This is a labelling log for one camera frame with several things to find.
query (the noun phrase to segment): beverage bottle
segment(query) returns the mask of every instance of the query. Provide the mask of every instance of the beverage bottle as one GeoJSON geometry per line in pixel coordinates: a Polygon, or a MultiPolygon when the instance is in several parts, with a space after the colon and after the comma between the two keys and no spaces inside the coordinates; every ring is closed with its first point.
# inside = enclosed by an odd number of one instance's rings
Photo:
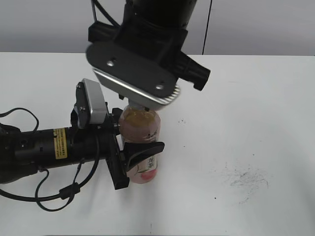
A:
{"type": "MultiPolygon", "coordinates": [[[[160,117],[155,111],[146,111],[143,106],[129,101],[129,105],[125,107],[119,119],[123,143],[157,142],[160,123],[160,117]]],[[[128,171],[127,176],[134,183],[146,183],[156,176],[157,167],[156,155],[151,156],[128,171]]]]}

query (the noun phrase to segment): black cable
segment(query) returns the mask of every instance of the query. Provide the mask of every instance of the black cable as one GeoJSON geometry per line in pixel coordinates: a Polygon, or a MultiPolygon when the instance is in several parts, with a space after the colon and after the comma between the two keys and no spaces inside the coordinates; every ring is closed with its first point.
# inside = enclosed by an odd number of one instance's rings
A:
{"type": "Polygon", "coordinates": [[[66,204],[60,208],[57,208],[57,209],[49,209],[47,207],[45,207],[42,203],[40,203],[40,200],[39,200],[39,197],[38,197],[38,192],[39,192],[39,189],[40,187],[42,186],[42,184],[45,182],[45,180],[48,178],[49,176],[49,171],[47,169],[44,169],[43,171],[45,171],[47,173],[46,177],[38,184],[37,188],[36,188],[36,191],[35,191],[35,199],[36,199],[36,203],[37,205],[42,209],[42,210],[45,210],[45,211],[48,211],[48,212],[55,212],[55,211],[60,211],[62,209],[64,209],[65,207],[67,207],[74,199],[74,196],[75,196],[75,192],[74,192],[74,185],[75,185],[75,181],[78,177],[78,174],[81,170],[81,167],[82,167],[82,162],[80,162],[80,164],[78,165],[78,168],[77,168],[77,172],[75,173],[75,177],[73,179],[73,182],[72,182],[72,186],[71,186],[71,195],[68,199],[68,201],[66,202],[66,204]]]}
{"type": "Polygon", "coordinates": [[[14,109],[12,109],[12,110],[10,110],[10,111],[8,111],[8,112],[0,113],[0,118],[6,117],[6,116],[8,116],[9,114],[11,114],[12,112],[17,111],[17,110],[26,111],[26,112],[30,113],[30,114],[35,118],[35,120],[36,120],[36,126],[35,126],[34,130],[32,131],[32,133],[35,133],[35,132],[37,131],[37,129],[38,129],[38,126],[39,126],[39,120],[38,120],[38,118],[37,118],[31,111],[29,111],[28,109],[25,109],[25,108],[22,108],[22,107],[17,107],[17,108],[14,108],[14,109]]]}
{"type": "Polygon", "coordinates": [[[205,39],[203,41],[202,55],[204,55],[204,53],[205,53],[205,47],[206,47],[207,36],[208,36],[208,28],[209,28],[209,22],[210,22],[211,9],[212,9],[212,0],[210,1],[208,21],[207,21],[207,28],[206,28],[206,33],[205,33],[205,39]]]}
{"type": "Polygon", "coordinates": [[[89,173],[89,175],[79,184],[80,188],[82,188],[84,185],[86,185],[90,179],[93,177],[97,167],[98,167],[98,163],[99,163],[99,152],[100,152],[100,147],[99,147],[99,140],[98,140],[98,136],[95,135],[95,139],[96,139],[96,156],[94,159],[94,165],[92,166],[91,172],[89,173]]]}
{"type": "MultiPolygon", "coordinates": [[[[23,196],[19,196],[19,195],[15,195],[15,194],[11,194],[8,192],[5,192],[3,190],[0,189],[0,195],[6,198],[10,198],[12,200],[17,200],[17,201],[21,201],[21,202],[29,202],[29,203],[34,203],[36,202],[35,198],[31,198],[31,197],[23,197],[23,196]]],[[[51,200],[55,200],[59,198],[59,194],[53,195],[53,196],[49,196],[49,197],[44,197],[44,198],[38,198],[41,202],[47,202],[47,201],[51,201],[51,200]]]]}
{"type": "Polygon", "coordinates": [[[94,22],[96,22],[97,16],[96,16],[95,4],[94,4],[93,0],[91,0],[91,4],[92,4],[92,13],[93,13],[94,22]]]}
{"type": "Polygon", "coordinates": [[[92,0],[99,11],[106,17],[106,19],[115,27],[120,25],[108,14],[108,12],[103,8],[103,6],[98,2],[98,0],[92,0]]]}

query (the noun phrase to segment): white tabletop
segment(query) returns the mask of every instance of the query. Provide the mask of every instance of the white tabletop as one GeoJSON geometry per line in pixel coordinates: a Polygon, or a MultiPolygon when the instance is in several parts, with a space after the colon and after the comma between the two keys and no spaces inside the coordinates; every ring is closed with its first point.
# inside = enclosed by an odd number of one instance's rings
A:
{"type": "MultiPolygon", "coordinates": [[[[315,58],[193,58],[212,74],[202,92],[180,81],[182,95],[159,112],[166,148],[152,182],[115,191],[101,161],[61,212],[0,197],[0,234],[314,236],[315,58]]],[[[84,54],[0,53],[0,112],[25,107],[40,129],[70,126],[83,78],[96,80],[84,54]]],[[[110,108],[126,105],[103,91],[110,108]]],[[[34,126],[23,112],[0,122],[34,126]]],[[[40,195],[71,184],[75,171],[51,170],[40,195]]],[[[32,197],[43,176],[0,188],[32,197]]]]}

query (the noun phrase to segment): silver metal plate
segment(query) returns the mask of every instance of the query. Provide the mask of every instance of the silver metal plate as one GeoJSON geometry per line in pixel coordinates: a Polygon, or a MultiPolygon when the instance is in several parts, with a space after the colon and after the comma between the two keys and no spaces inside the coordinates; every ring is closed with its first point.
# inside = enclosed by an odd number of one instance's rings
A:
{"type": "Polygon", "coordinates": [[[108,111],[100,84],[88,79],[83,79],[82,82],[91,112],[90,124],[103,124],[108,111]]]}
{"type": "Polygon", "coordinates": [[[159,98],[95,67],[93,67],[93,71],[103,86],[129,98],[131,101],[155,111],[172,103],[181,93],[180,87],[176,85],[171,96],[159,98]]]}

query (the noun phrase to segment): gray wall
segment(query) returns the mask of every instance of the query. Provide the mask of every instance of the gray wall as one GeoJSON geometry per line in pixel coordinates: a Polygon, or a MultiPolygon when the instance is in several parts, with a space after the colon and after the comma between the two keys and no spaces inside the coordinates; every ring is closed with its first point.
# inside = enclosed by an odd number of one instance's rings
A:
{"type": "MultiPolygon", "coordinates": [[[[101,3],[121,23],[125,0],[101,3]]],[[[209,4],[197,1],[188,54],[202,52],[209,4]]],[[[213,0],[205,54],[315,55],[314,12],[315,0],[213,0]]],[[[92,22],[90,0],[0,0],[0,52],[84,52],[92,22]]]]}
{"type": "MultiPolygon", "coordinates": [[[[100,2],[121,23],[125,1],[100,2]]],[[[188,54],[202,52],[209,4],[197,2],[183,47],[188,54]]],[[[92,23],[90,0],[1,0],[0,52],[84,52],[92,23]]]]}
{"type": "Polygon", "coordinates": [[[315,0],[213,0],[206,54],[315,55],[315,0]]]}

